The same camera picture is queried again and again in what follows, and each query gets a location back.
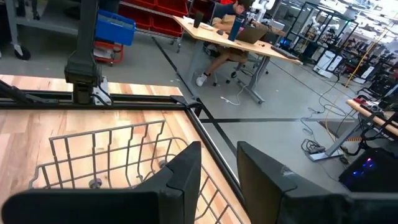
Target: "white sneaker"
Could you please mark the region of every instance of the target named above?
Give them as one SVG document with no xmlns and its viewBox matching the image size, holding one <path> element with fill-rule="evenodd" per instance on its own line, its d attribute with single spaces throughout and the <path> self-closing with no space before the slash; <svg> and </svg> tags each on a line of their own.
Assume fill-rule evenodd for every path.
<svg viewBox="0 0 398 224">
<path fill-rule="evenodd" d="M 206 81 L 207 75 L 202 73 L 198 78 L 197 78 L 197 86 L 201 87 L 203 83 Z"/>
</svg>

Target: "yellow cable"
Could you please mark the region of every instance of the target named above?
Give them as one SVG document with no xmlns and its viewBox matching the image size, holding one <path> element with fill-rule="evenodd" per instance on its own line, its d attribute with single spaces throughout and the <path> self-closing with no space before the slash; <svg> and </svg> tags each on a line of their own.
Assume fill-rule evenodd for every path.
<svg viewBox="0 0 398 224">
<path fill-rule="evenodd" d="M 337 100 L 338 100 L 343 94 L 345 94 L 345 92 L 346 92 L 346 87 L 347 87 L 348 84 L 350 83 L 351 79 L 355 76 L 355 73 L 356 73 L 356 71 L 358 70 L 359 66 L 361 65 L 363 59 L 367 56 L 367 54 L 368 54 L 369 51 L 373 48 L 373 46 L 374 46 L 375 44 L 379 43 L 379 41 L 387 34 L 387 32 L 388 32 L 388 28 L 385 27 L 384 30 L 383 30 L 383 32 L 382 32 L 382 34 L 379 36 L 378 40 L 377 40 L 376 42 L 373 42 L 372 45 L 368 48 L 368 50 L 366 51 L 366 53 L 363 55 L 363 57 L 362 57 L 361 60 L 359 61 L 358 65 L 356 66 L 354 72 L 351 74 L 351 76 L 349 76 L 349 78 L 348 78 L 348 80 L 347 80 L 347 82 L 346 82 L 346 85 L 344 86 L 344 87 L 345 87 L 344 91 L 343 91 L 342 93 L 340 93 L 340 95 L 335 99 L 335 101 L 332 103 L 332 105 L 335 105 L 335 103 L 337 102 Z M 329 135 L 330 139 L 331 139 L 333 142 L 335 142 L 335 139 L 334 139 L 334 137 L 332 136 L 332 134 L 331 134 L 331 132 L 329 131 L 329 128 L 328 128 L 328 120 L 327 120 L 327 117 L 328 117 L 328 115 L 329 115 L 329 113 L 330 113 L 330 110 L 331 110 L 331 109 L 328 110 L 328 112 L 327 112 L 327 114 L 326 114 L 326 116 L 325 116 L 325 128 L 326 128 L 326 131 L 328 132 L 328 135 Z"/>
</svg>

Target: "wooden tabletop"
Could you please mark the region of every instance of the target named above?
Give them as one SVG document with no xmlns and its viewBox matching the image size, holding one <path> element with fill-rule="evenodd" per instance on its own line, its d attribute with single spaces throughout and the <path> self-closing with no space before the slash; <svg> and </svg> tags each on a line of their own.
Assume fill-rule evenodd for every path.
<svg viewBox="0 0 398 224">
<path fill-rule="evenodd" d="M 223 35 L 219 35 L 216 33 L 217 29 L 215 28 L 211 28 L 211 30 L 204 28 L 205 26 L 208 26 L 204 23 L 201 23 L 199 28 L 194 28 L 192 22 L 188 22 L 187 20 L 177 16 L 173 16 L 173 18 L 182 26 L 183 29 L 185 29 L 185 31 L 187 31 L 195 39 L 220 44 L 226 47 L 233 47 L 235 49 L 246 50 L 260 55 L 275 57 L 296 64 L 301 64 L 299 60 L 289 59 L 282 54 L 276 52 L 275 50 L 272 50 L 272 44 L 270 43 L 260 40 L 257 41 L 255 44 L 249 44 L 240 40 L 230 41 L 228 40 L 228 35 L 226 33 L 224 33 Z"/>
<path fill-rule="evenodd" d="M 369 117 L 369 116 L 372 115 L 371 112 L 369 112 L 368 110 L 362 108 L 361 105 L 360 105 L 359 103 L 355 102 L 354 100 L 347 100 L 346 103 L 347 103 L 350 107 L 352 107 L 354 110 L 356 110 L 356 111 L 358 111 L 359 113 L 361 113 L 363 116 Z M 377 116 L 375 116 L 375 117 L 373 118 L 373 121 L 374 121 L 376 124 L 378 124 L 378 125 L 383 125 L 383 124 L 385 123 L 385 121 L 383 121 L 381 118 L 378 118 Z M 392 134 L 395 134 L 396 136 L 398 136 L 398 129 L 395 128 L 393 125 L 388 124 L 388 125 L 386 126 L 386 129 L 387 129 L 389 132 L 391 132 Z"/>
<path fill-rule="evenodd" d="M 56 78 L 37 78 L 22 77 L 12 75 L 0 75 L 0 79 L 10 85 L 17 86 L 26 90 L 53 90 L 53 91 L 71 91 L 72 85 L 65 83 L 63 79 Z M 109 83 L 111 93 L 124 94 L 140 94 L 140 95 L 181 95 L 177 87 L 169 86 L 152 86 L 152 85 L 135 85 L 127 83 Z M 165 120 L 164 132 L 159 139 L 178 137 L 182 140 L 175 139 L 170 148 L 170 153 L 178 154 L 184 150 L 187 144 L 193 141 L 201 141 L 199 135 L 192 126 L 190 120 L 184 111 L 116 111 L 116 110 L 0 110 L 0 204 L 12 194 L 20 192 L 28 188 L 29 181 L 34 178 L 35 168 L 43 163 L 53 162 L 54 158 L 51 153 L 49 137 L 62 136 L 65 134 L 76 134 L 84 131 L 95 131 L 104 128 L 114 128 L 130 124 L 138 124 L 151 121 Z M 149 126 L 145 142 L 156 140 L 159 133 L 159 124 Z M 130 131 L 119 131 L 113 134 L 112 147 L 126 146 Z M 134 143 L 140 143 L 144 137 L 143 128 L 134 129 Z M 103 151 L 107 148 L 109 141 L 107 136 L 97 138 L 95 150 Z M 220 193 L 216 194 L 212 209 L 216 214 L 220 214 L 228 201 L 234 208 L 243 223 L 250 223 L 246 212 L 242 208 L 232 189 L 223 177 L 221 171 L 217 167 L 205 145 L 202 143 L 202 167 L 204 167 L 209 176 L 215 180 L 214 184 L 209 182 L 205 185 L 204 195 L 207 201 L 211 199 L 216 192 L 217 186 L 225 197 Z M 156 154 L 164 152 L 165 146 L 159 143 Z M 91 154 L 92 140 L 90 137 L 78 137 L 69 139 L 70 155 L 72 157 Z M 58 159 L 67 158 L 65 153 L 65 143 L 63 141 L 55 142 L 55 150 Z M 146 145 L 142 150 L 142 158 L 151 157 L 154 150 L 153 144 Z M 137 149 L 131 149 L 129 162 L 137 159 Z M 126 163 L 126 151 L 117 151 L 111 157 L 111 167 Z M 97 170 L 106 167 L 107 158 L 97 157 Z M 81 159 L 73 161 L 74 175 L 87 174 L 93 171 L 92 159 Z M 150 164 L 141 164 L 141 172 L 145 173 L 150 170 Z M 62 179 L 70 177 L 68 164 L 60 165 Z M 132 184 L 139 183 L 136 178 L 137 172 L 135 168 L 129 169 L 129 177 Z M 48 167 L 50 182 L 57 182 L 55 166 Z M 107 173 L 98 175 L 103 181 L 102 188 L 109 187 L 108 178 L 111 179 L 113 187 L 128 187 L 124 169 L 113 170 L 108 177 Z M 206 173 L 201 172 L 201 185 L 207 178 Z M 76 186 L 80 188 L 88 188 L 88 182 L 92 176 L 82 178 L 76 182 Z M 43 173 L 39 172 L 34 187 L 43 187 L 45 180 Z M 201 215 L 205 210 L 205 203 L 202 198 L 198 201 L 197 216 Z M 215 218 L 210 210 L 207 210 L 205 216 L 200 218 L 196 223 L 214 223 Z M 239 223 L 236 215 L 229 208 L 221 219 L 222 223 Z"/>
</svg>

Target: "laptop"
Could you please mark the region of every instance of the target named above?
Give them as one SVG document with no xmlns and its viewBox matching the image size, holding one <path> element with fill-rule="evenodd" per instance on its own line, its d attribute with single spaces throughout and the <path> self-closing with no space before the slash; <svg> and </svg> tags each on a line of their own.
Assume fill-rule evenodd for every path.
<svg viewBox="0 0 398 224">
<path fill-rule="evenodd" d="M 236 40 L 240 40 L 249 44 L 255 44 L 266 33 L 267 31 L 264 29 L 246 26 L 240 33 L 238 33 Z"/>
</svg>

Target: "blue plastic bin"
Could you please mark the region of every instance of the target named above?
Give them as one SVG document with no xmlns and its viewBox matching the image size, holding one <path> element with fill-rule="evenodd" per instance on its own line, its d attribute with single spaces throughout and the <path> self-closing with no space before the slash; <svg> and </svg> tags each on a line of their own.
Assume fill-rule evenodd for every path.
<svg viewBox="0 0 398 224">
<path fill-rule="evenodd" d="M 131 45 L 136 22 L 105 10 L 98 10 L 95 37 L 122 45 Z"/>
</svg>

